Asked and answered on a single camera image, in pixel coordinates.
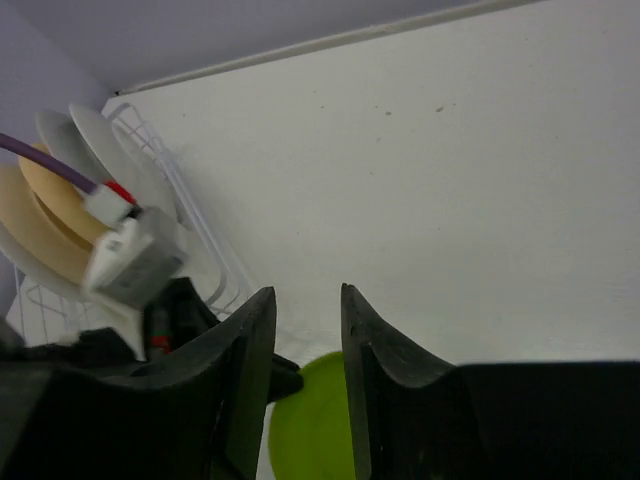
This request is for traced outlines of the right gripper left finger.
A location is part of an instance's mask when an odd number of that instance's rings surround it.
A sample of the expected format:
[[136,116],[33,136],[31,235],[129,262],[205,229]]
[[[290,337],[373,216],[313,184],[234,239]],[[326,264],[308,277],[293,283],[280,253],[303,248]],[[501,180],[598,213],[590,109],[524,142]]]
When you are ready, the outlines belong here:
[[275,344],[276,295],[256,292],[176,351],[107,375],[1,367],[5,479],[252,479]]

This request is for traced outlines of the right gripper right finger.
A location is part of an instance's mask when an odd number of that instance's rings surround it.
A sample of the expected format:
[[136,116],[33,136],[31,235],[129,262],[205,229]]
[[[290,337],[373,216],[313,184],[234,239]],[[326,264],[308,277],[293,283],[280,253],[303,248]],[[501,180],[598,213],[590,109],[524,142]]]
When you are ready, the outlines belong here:
[[341,288],[360,479],[635,479],[635,361],[453,365]]

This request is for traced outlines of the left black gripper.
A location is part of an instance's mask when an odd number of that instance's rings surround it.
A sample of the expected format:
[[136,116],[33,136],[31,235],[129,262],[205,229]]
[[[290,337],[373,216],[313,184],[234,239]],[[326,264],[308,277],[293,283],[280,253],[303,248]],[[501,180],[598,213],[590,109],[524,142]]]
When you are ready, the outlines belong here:
[[[148,357],[171,353],[220,324],[196,293],[192,282],[178,278],[147,305],[142,315],[142,339]],[[1,322],[1,360],[57,362],[81,369],[140,366],[132,347],[112,327],[87,330],[69,340],[28,347],[6,321]],[[291,396],[304,386],[300,367],[277,354],[272,356],[268,401]]]

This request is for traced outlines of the lime green plate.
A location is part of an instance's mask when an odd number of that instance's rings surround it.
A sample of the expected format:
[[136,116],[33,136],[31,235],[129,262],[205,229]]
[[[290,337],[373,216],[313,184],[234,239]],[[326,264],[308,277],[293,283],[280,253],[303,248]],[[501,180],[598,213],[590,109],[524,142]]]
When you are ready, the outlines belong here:
[[268,450],[277,480],[356,477],[344,356],[323,355],[300,370],[299,392],[275,403]]

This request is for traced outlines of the yellow plate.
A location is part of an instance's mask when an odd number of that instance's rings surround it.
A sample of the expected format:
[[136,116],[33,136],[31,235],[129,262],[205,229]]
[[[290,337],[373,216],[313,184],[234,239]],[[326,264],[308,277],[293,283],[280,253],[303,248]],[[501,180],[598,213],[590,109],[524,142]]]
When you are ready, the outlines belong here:
[[19,168],[47,220],[76,245],[90,250],[109,228],[86,212],[74,186],[37,163],[20,156]]

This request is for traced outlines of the green rim lettered plate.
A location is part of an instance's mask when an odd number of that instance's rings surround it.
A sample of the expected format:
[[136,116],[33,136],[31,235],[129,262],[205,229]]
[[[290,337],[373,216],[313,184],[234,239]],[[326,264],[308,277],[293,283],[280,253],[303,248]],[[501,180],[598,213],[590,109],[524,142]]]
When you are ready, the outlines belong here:
[[99,112],[78,104],[71,117],[99,162],[142,207],[157,207],[177,220],[172,191],[161,169],[120,125]]

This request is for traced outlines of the beige patterned plate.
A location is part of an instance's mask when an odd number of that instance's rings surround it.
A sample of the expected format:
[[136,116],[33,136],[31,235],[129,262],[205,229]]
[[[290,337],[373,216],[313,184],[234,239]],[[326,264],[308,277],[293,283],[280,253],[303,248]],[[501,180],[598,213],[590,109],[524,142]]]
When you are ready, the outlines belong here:
[[47,218],[17,166],[1,166],[1,224],[40,264],[82,283],[89,252]]

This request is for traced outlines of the red teal flower plate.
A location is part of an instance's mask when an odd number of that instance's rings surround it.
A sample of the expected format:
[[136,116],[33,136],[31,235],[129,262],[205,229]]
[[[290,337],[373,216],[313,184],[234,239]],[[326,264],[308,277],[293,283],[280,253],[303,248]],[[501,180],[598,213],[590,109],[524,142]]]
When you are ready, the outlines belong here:
[[94,183],[110,179],[70,116],[42,110],[35,114],[36,128],[49,153]]

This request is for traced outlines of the green red striped plate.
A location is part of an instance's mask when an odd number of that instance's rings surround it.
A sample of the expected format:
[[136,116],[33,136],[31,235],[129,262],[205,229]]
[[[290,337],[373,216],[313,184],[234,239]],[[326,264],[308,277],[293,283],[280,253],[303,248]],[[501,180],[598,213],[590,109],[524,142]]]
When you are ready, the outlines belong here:
[[80,287],[44,265],[10,234],[4,225],[1,231],[1,251],[25,276],[68,300],[84,300]]

